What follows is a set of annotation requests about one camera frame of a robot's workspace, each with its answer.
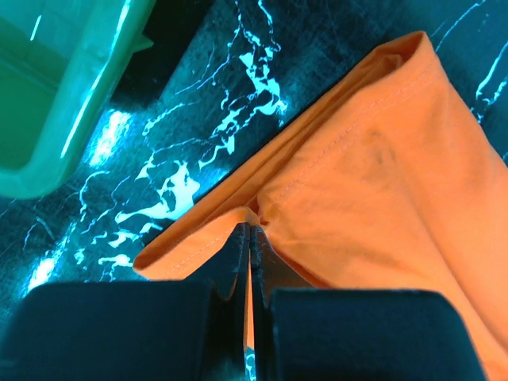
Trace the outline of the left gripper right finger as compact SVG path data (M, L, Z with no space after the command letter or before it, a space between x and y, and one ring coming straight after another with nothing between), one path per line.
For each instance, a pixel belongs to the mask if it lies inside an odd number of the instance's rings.
M250 238L259 380L483 380L461 316L432 291L317 289Z

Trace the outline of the orange t shirt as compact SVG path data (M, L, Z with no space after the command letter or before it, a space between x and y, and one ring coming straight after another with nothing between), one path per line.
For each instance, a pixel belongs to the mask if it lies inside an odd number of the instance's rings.
M241 223L316 287L442 293L507 377L507 168L428 36L382 44L136 257L184 279Z

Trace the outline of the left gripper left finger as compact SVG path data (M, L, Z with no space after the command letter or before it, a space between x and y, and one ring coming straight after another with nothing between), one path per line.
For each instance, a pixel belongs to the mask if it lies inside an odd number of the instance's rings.
M4 380L242 380L250 227L180 281L47 283L1 342Z

